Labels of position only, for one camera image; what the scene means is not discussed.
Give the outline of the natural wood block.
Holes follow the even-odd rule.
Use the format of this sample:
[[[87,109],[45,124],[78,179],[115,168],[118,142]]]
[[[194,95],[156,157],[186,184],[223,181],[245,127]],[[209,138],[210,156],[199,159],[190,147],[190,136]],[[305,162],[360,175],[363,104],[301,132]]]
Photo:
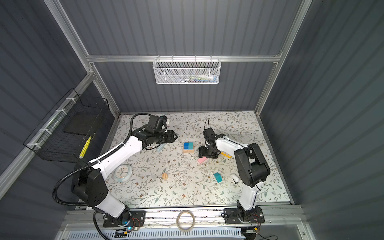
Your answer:
[[[183,153],[194,153],[194,149],[183,149]]]

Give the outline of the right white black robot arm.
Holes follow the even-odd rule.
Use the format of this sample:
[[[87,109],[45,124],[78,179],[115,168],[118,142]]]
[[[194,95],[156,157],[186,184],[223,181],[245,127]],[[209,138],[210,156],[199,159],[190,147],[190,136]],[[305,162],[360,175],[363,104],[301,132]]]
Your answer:
[[[265,217],[258,206],[257,197],[271,170],[259,145],[236,142],[224,134],[216,134],[212,128],[205,129],[203,135],[206,143],[199,147],[199,157],[216,159],[222,152],[229,154],[235,158],[238,169],[233,181],[243,183],[237,207],[225,208],[221,213],[225,223],[260,226],[265,222]]]

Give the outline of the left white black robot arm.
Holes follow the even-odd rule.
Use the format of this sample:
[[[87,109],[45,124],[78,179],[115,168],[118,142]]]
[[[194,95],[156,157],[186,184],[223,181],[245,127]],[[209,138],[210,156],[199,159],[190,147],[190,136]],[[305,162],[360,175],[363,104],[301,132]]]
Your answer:
[[[130,209],[110,193],[106,178],[115,172],[126,160],[149,150],[152,144],[173,143],[177,134],[167,129],[168,118],[147,113],[135,114],[130,121],[126,139],[100,157],[80,163],[77,168],[83,170],[74,173],[71,191],[87,206],[108,214],[122,227],[132,223]]]

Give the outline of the pink block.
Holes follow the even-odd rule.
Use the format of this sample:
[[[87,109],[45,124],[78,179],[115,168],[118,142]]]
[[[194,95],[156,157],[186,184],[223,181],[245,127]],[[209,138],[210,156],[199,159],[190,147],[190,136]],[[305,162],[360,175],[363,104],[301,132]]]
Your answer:
[[[199,158],[197,161],[199,164],[202,164],[204,163],[208,158],[207,157],[202,157],[202,158]]]

